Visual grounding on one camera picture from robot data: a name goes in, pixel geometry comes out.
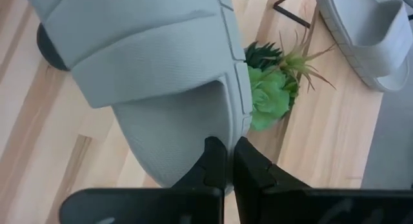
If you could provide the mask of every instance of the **air plant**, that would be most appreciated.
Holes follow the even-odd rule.
[[[297,43],[297,36],[296,32],[296,44],[287,54],[284,53],[281,35],[281,50],[274,48],[275,43],[257,47],[257,42],[246,49],[245,62],[248,65],[253,102],[251,127],[255,130],[268,128],[291,109],[298,96],[301,76],[308,80],[308,89],[311,87],[315,90],[313,76],[335,88],[308,63],[331,51],[334,45],[311,56],[304,56],[310,43],[307,30],[300,44]]]

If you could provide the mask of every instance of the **white slide sandal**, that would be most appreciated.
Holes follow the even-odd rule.
[[[400,0],[317,0],[328,29],[359,77],[381,92],[400,90],[413,34]]]
[[[209,136],[232,156],[252,98],[231,0],[30,2],[89,104],[112,106],[160,185],[181,179]]]

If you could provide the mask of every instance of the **gray slide sandal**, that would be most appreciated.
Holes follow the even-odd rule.
[[[400,0],[317,0],[321,15],[347,61],[371,88],[404,87],[413,34]]]
[[[89,104],[112,106],[160,185],[190,170],[206,137],[232,156],[252,99],[231,0],[29,1]]]

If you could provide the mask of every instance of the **wooden floor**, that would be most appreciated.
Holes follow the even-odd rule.
[[[281,33],[288,50],[295,31],[303,35],[302,26],[271,10],[275,1],[233,0],[243,46],[255,39],[279,42]],[[308,22],[315,5],[315,0],[282,4]],[[51,68],[41,57],[35,43],[38,24],[27,0],[0,0],[2,224],[57,223],[62,200],[82,188],[157,186],[128,149],[112,110],[92,110],[71,75]],[[322,21],[316,24],[310,52],[332,43]],[[381,94],[361,83],[340,52],[325,57],[329,63],[323,58],[313,64],[337,90],[317,84],[317,93],[302,92],[290,117],[271,130],[250,132],[248,138],[268,158],[279,158],[283,168],[312,185],[356,187]],[[348,158],[358,165],[349,166]],[[234,194],[226,198],[225,222],[239,223]]]

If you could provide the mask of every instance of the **slide sandal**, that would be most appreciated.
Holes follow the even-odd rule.
[[[112,106],[161,186],[191,169],[209,136],[231,158],[252,111],[231,0],[30,2],[90,106]]]
[[[400,0],[317,0],[328,29],[359,77],[381,92],[405,86],[413,34]]]

